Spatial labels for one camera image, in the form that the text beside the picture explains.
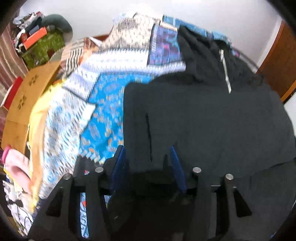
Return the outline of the person's hand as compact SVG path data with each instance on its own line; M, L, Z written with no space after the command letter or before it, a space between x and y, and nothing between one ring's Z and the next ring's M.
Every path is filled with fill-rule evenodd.
M20 151L13 149L11 145L7 145L4 148L1 162L4 165L4 171L13 182L20 185L25 192L31 194L30 160Z

